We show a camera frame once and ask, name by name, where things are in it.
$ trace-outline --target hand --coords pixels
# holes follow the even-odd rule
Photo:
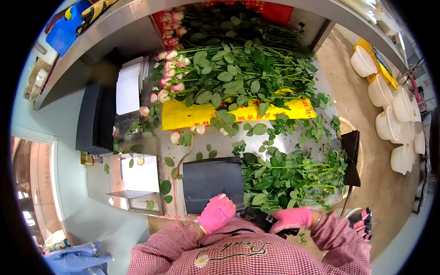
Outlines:
[[[269,233],[276,234],[283,229],[310,227],[312,224],[312,212],[303,206],[294,209],[283,209],[271,214],[278,221],[272,225]]]
[[[235,204],[226,197],[226,194],[219,194],[209,200],[208,205],[196,219],[206,232],[211,234],[225,226],[235,212]]]

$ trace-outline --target light blue cloth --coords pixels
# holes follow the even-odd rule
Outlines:
[[[98,241],[54,251],[44,256],[56,275],[105,275],[107,262],[113,261],[109,252],[96,256],[101,248]]]

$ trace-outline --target metal work table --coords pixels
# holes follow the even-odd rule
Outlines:
[[[90,64],[117,47],[124,57],[142,55],[161,48],[161,40],[149,15],[197,0],[119,0],[81,34],[59,58],[34,110],[83,88],[90,74]],[[294,7],[290,25],[308,22],[302,43],[316,52],[335,23],[358,34],[386,56],[400,72],[407,71],[406,59],[377,26],[338,0],[272,0]]]
[[[319,81],[316,81],[315,87],[317,89],[316,92],[323,92],[327,93],[332,97],[332,92],[329,86],[329,83],[327,81],[327,78],[325,76],[325,73],[322,69],[321,64],[318,60],[315,60],[313,63],[316,68],[318,68],[318,71],[316,72],[315,76],[318,77]],[[330,125],[330,122],[333,118],[333,115],[337,115],[336,108],[327,106],[327,109],[323,110],[320,108],[315,109],[315,112],[317,115],[322,114],[324,119],[328,120],[328,125]],[[198,152],[203,153],[203,158],[208,158],[208,151],[206,150],[206,145],[209,143],[212,146],[212,150],[217,150],[217,158],[221,157],[230,157],[232,156],[232,146],[231,144],[240,140],[244,140],[246,142],[246,149],[245,152],[254,153],[256,155],[259,155],[263,158],[269,157],[267,151],[263,153],[258,152],[258,148],[262,145],[262,142],[268,139],[268,135],[264,134],[261,136],[253,135],[252,137],[246,136],[247,131],[243,131],[243,125],[246,122],[243,122],[240,124],[240,130],[238,133],[233,136],[223,136],[216,128],[212,126],[208,126],[206,128],[206,134],[200,135],[198,133],[195,134],[194,139],[194,147],[191,153],[184,159],[183,162],[189,162],[196,160],[196,154]],[[265,123],[269,127],[271,127],[271,124],[269,120],[264,121],[249,121],[249,123],[254,126],[256,123]],[[160,139],[160,163],[159,163],[159,170],[161,178],[164,180],[169,180],[172,183],[171,192],[169,195],[173,196],[173,201],[170,204],[165,205],[165,215],[160,216],[163,218],[169,218],[169,219],[175,219],[175,220],[193,220],[196,215],[194,214],[186,214],[185,213],[185,201],[183,198],[183,186],[182,186],[182,180],[172,180],[171,178],[171,170],[173,167],[168,167],[164,161],[164,157],[169,157],[174,160],[175,165],[180,161],[180,159],[186,155],[190,151],[190,147],[184,147],[184,146],[177,146],[174,145],[171,142],[170,139],[170,133],[172,133],[175,130],[168,130],[168,131],[162,131],[162,130],[156,130],[156,136]],[[298,138],[300,134],[303,132],[300,126],[297,127],[297,131],[295,134],[288,136],[284,136],[282,134],[277,135],[273,146],[277,147],[281,152],[290,153],[292,151],[295,151],[295,145],[298,143]],[[330,129],[330,132],[332,133],[332,139],[336,138],[336,132],[333,129]],[[312,155],[311,157],[315,159],[316,163],[320,163],[323,161],[323,152],[319,152],[318,148],[322,147],[322,144],[327,143],[327,137],[323,136],[323,140],[321,143],[315,143],[312,140],[307,139],[305,144],[301,144],[301,150],[307,151],[309,148],[312,148]],[[337,141],[333,141],[333,145],[331,149],[337,149],[339,148],[340,143]],[[335,194],[329,197],[329,203],[335,204],[342,200],[342,195]]]

